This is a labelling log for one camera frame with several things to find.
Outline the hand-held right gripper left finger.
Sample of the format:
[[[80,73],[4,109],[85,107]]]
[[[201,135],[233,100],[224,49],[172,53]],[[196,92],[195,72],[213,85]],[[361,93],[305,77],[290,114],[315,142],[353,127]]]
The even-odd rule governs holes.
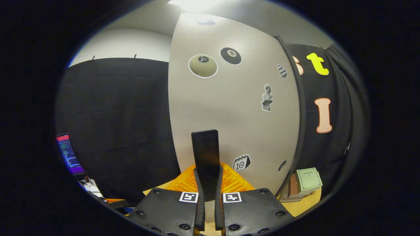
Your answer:
[[[159,236],[198,236],[205,230],[205,207],[196,166],[166,187],[152,188],[128,218]]]

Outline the black backdrop cloth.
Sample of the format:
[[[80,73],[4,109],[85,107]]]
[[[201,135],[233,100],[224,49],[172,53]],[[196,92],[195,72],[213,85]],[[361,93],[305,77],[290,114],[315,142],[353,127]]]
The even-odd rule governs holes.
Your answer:
[[[335,193],[361,158],[371,122],[367,90],[339,45],[285,44],[304,70],[304,143],[297,169],[315,167],[321,198]],[[144,190],[180,174],[169,118],[168,62],[105,58],[67,69],[54,113],[75,155],[106,199],[132,206]]]

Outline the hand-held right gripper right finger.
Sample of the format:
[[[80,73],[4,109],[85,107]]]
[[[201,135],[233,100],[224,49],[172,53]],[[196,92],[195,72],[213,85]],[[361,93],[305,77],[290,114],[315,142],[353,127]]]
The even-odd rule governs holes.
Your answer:
[[[263,236],[293,220],[268,188],[254,188],[230,166],[220,164],[215,227],[221,236]]]

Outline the tan book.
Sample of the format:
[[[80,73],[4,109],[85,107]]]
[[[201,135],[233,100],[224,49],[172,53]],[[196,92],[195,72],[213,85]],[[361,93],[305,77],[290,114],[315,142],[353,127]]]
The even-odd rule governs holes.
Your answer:
[[[279,202],[281,203],[292,203],[298,202],[303,199],[304,196],[291,193],[283,193],[279,197]]]

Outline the light green book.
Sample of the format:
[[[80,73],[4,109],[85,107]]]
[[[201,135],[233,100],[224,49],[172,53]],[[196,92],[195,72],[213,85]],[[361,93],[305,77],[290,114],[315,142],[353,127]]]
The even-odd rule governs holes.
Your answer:
[[[295,174],[299,194],[315,191],[324,185],[315,167],[296,170]]]

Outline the computer monitor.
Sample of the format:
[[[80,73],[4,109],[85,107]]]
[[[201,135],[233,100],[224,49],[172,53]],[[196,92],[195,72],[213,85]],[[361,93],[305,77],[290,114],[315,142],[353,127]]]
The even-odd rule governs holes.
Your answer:
[[[59,134],[56,136],[56,142],[59,153],[64,161],[67,169],[73,176],[85,175],[86,172],[82,168],[78,158],[72,147],[70,136],[68,133]]]

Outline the brown book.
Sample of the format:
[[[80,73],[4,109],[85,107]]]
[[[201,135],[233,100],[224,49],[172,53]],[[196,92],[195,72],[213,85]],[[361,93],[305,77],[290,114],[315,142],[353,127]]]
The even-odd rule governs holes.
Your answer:
[[[299,195],[298,193],[298,183],[297,183],[297,178],[296,178],[296,174],[293,173],[290,176],[290,179],[288,181],[288,198],[289,199],[302,199],[304,196]]]

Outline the white papers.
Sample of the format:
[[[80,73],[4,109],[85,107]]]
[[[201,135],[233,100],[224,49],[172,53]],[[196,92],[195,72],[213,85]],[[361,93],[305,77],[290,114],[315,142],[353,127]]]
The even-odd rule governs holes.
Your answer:
[[[99,188],[96,186],[96,183],[93,179],[89,178],[88,176],[85,176],[84,179],[81,179],[78,182],[80,183],[81,187],[84,188],[84,190],[90,192],[105,203],[108,203],[108,201],[103,197]]]

